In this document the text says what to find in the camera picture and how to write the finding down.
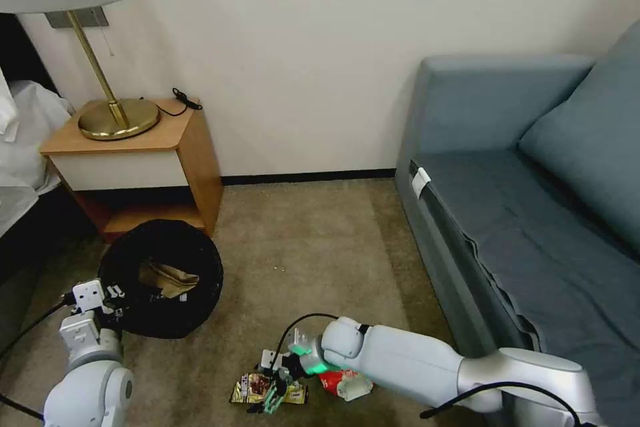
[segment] black trash bin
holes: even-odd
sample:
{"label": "black trash bin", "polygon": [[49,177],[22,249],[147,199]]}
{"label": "black trash bin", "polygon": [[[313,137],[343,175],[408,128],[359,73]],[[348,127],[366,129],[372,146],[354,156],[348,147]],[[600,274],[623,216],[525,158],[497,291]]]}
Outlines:
{"label": "black trash bin", "polygon": [[[159,288],[139,281],[139,270],[148,262],[197,275],[198,282],[186,294],[166,298]],[[116,301],[121,311],[110,316],[110,327],[177,339],[211,315],[220,298],[223,267],[215,244],[197,228],[181,220],[151,220],[113,242],[100,262],[99,277],[105,289],[118,286],[125,294]]]}

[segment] beige carpet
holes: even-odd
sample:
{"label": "beige carpet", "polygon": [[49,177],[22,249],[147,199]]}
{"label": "beige carpet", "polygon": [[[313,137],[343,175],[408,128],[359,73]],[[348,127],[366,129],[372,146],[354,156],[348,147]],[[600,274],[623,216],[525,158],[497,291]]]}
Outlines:
{"label": "beige carpet", "polygon": [[[390,179],[228,187],[214,240],[225,268],[221,300],[184,340],[125,334],[125,363],[135,375],[128,426],[479,426],[456,409],[423,421],[423,406],[382,388],[352,403],[322,390],[306,406],[250,416],[227,403],[234,383],[284,327],[307,312],[346,315],[451,341]],[[57,294],[95,274],[103,245],[79,242],[52,259],[30,316]],[[0,390],[42,409],[65,372],[59,313],[25,338],[10,357]],[[304,327],[320,332],[324,320]],[[2,426],[36,426],[0,408]]]}

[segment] sofa backrest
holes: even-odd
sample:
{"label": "sofa backrest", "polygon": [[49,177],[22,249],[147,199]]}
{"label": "sofa backrest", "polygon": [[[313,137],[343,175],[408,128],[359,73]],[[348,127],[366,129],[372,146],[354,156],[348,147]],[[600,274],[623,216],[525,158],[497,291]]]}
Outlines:
{"label": "sofa backrest", "polygon": [[640,21],[519,147],[640,252]]}

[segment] white tag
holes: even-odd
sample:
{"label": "white tag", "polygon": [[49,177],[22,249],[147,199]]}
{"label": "white tag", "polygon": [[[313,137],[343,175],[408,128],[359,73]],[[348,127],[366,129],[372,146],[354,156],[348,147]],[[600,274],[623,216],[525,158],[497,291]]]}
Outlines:
{"label": "white tag", "polygon": [[429,177],[427,175],[427,172],[422,167],[420,167],[418,169],[418,172],[415,174],[415,177],[411,181],[413,193],[415,193],[415,196],[417,198],[420,198],[420,194],[430,181],[431,177]]}

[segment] blue sofa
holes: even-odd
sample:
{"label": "blue sofa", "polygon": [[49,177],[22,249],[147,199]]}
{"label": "blue sofa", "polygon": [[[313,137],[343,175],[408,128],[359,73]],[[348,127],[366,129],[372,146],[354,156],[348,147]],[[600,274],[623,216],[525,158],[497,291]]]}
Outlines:
{"label": "blue sofa", "polygon": [[395,175],[459,351],[570,358],[611,427],[640,418],[638,155],[640,24],[597,61],[426,58]]}

